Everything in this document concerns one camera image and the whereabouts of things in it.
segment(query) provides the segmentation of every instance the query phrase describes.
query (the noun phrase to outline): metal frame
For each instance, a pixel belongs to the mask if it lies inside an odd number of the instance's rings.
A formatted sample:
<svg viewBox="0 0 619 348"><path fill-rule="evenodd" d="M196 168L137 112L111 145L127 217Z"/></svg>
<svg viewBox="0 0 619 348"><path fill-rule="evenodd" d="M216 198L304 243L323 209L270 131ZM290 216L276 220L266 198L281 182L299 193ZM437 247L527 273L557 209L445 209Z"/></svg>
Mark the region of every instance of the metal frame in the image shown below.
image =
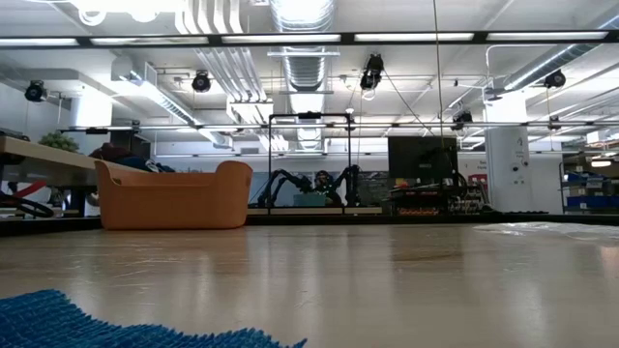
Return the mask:
<svg viewBox="0 0 619 348"><path fill-rule="evenodd" d="M577 33L600 33L600 39L562 39L561 35ZM551 39L509 39L491 40L490 34L521 34L533 37L542 34L553 34L557 38ZM208 47L254 47L254 46L316 46L316 45L469 45L469 44L619 44L619 30L536 30L536 31L423 31L423 32L335 32L335 33L294 33L294 37L308 37L309 39L293 41L284 39L285 36L292 34L265 33L265 34L206 34L206 35L135 35L135 36L62 36L62 37L36 37L36 36L15 36L0 37L0 50L16 49L121 49L121 48L208 48ZM320 36L334 36L333 40L318 40ZM412 35L422 36L423 39L411 40L368 40L358 41L357 35ZM467 35L469 40L454 40L449 36ZM74 40L73 43L36 43L45 39L67 39ZM108 43L97 43L97 39ZM13 41L27 40L28 43L15 43Z"/></svg>
<svg viewBox="0 0 619 348"><path fill-rule="evenodd" d="M322 114L322 116L341 116L347 114ZM285 116L297 116L296 114L286 114ZM402 128L402 129L427 129L427 128L450 128L456 126L463 126L464 128L502 128L502 127L527 127L527 128L548 128L548 127L617 127L619 126L619 120L617 121L557 121L557 122L549 122L549 121L531 121L531 122L471 122L471 123L454 123L454 122L431 122L431 123L363 123L363 124L355 124L355 128L360 129L387 129L387 128ZM263 129L267 130L271 127L271 122L269 124L223 124L223 125L197 125L197 126L187 126L187 125L178 125L178 126L101 126L101 127L70 127L68 129L60 130L60 132L91 132L91 133L107 133L108 131L175 131L182 129L196 129L196 130L207 130L207 131L218 131L222 129L237 129L237 130L248 130L248 129ZM299 126L297 124L288 125L288 124L277 124L276 128L278 129L299 129L299 128L340 128L346 129L350 128L350 124L346 123L329 123L329 124L309 124Z"/></svg>
<svg viewBox="0 0 619 348"><path fill-rule="evenodd" d="M350 148L351 144L352 144L352 139L351 139L351 119L352 116L348 113L320 113L320 112L308 112L308 113L302 113L302 114L272 114L269 116L269 124L268 126L268 130L269 130L269 176L267 180L270 180L271 175L273 174L273 168L272 168L272 160L273 160L273 151L272 151L272 147L271 147L271 133L273 130L273 119L276 118L285 118L285 117L299 117L299 118L305 118L305 119L320 119L322 117L343 117L346 119L346 125L348 126L348 167L350 168L350 166L352 165L352 149ZM346 186L350 186L350 172L347 173L346 175ZM271 215L271 209L272 209L272 202L271 202L271 192L269 192L269 194L267 195L267 212L268 212L268 216ZM344 208L342 207L341 209L341 213L344 215Z"/></svg>

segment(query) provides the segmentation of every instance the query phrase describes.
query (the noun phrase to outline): track light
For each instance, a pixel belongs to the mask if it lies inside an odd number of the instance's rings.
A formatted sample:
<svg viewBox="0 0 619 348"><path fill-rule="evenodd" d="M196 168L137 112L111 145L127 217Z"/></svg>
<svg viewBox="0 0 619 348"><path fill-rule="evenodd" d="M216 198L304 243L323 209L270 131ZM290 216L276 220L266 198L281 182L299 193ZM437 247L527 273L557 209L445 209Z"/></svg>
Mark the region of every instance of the track light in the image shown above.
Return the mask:
<svg viewBox="0 0 619 348"><path fill-rule="evenodd" d="M464 129L464 123L472 123L472 122L473 122L473 115L471 114L471 111L464 110L454 116L454 123L456 125L451 127L451 129L452 131L460 131Z"/></svg>
<svg viewBox="0 0 619 348"><path fill-rule="evenodd" d="M42 81L30 81L30 86L26 89L24 97L29 102L45 102L49 93L44 87Z"/></svg>
<svg viewBox="0 0 619 348"><path fill-rule="evenodd" d="M196 72L192 88L197 93L206 93L211 89L211 80L208 72Z"/></svg>
<svg viewBox="0 0 619 348"><path fill-rule="evenodd" d="M544 87L548 89L552 87L561 88L565 85L565 82L566 82L565 75L561 72L561 70L558 70L556 72L551 73L545 78Z"/></svg>
<svg viewBox="0 0 619 348"><path fill-rule="evenodd" d="M378 86L378 83L382 79L380 74L385 70L383 59L380 54L371 54L369 56L368 64L364 70L364 75L361 77L361 89L364 91L370 91Z"/></svg>

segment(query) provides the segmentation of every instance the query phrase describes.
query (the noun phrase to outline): orange tub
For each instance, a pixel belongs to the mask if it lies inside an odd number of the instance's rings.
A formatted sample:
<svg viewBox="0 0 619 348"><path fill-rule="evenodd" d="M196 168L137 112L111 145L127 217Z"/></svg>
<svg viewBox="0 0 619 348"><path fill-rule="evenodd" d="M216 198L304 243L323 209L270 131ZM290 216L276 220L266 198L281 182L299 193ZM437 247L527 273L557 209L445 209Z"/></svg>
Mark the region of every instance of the orange tub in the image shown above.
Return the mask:
<svg viewBox="0 0 619 348"><path fill-rule="evenodd" d="M235 228L245 224L251 168L220 163L215 173L144 173L96 161L105 229Z"/></svg>

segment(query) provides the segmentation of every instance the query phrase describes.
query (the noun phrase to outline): wooden table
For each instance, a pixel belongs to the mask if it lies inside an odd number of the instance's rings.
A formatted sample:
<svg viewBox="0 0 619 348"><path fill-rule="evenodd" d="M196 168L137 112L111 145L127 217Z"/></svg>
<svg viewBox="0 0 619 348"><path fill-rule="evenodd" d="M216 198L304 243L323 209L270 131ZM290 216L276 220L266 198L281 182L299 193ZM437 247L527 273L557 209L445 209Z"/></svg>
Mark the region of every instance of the wooden table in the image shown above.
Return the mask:
<svg viewBox="0 0 619 348"><path fill-rule="evenodd" d="M1 154L25 157L25 160L19 165L5 165L2 179L6 181L32 183L44 180L49 186L55 187L93 187L97 185L96 159L88 156L8 136L0 136ZM138 170L110 162L107 165L124 170Z"/></svg>

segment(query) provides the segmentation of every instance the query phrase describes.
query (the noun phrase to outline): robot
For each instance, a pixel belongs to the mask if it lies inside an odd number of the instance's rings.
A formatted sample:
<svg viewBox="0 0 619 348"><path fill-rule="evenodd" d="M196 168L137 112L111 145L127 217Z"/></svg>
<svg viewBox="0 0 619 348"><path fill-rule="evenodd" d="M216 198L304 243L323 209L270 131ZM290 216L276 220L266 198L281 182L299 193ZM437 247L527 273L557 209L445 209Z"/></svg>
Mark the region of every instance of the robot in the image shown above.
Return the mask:
<svg viewBox="0 0 619 348"><path fill-rule="evenodd" d="M273 182L278 178L279 175L283 177L278 181L278 185L275 188L275 191L271 193L271 187ZM286 181L289 181L292 185L294 185L299 191L303 194L306 193L319 193L324 194L329 199L328 206L330 207L341 207L341 197L338 195L338 188L341 186L341 183L344 179L350 176L350 180L346 180L346 202L348 207L356 207L360 203L359 194L357 191L357 183L359 178L359 166L351 165L345 168L337 179L333 179L333 177L325 170L321 170L316 173L316 177L314 179L314 183L312 185L311 180L304 176L294 176L283 169L278 169L271 174L269 181L267 182L266 188L260 193L258 196L257 206L258 208L273 208L275 207L275 202L278 199L278 193L280 192L281 186Z"/></svg>

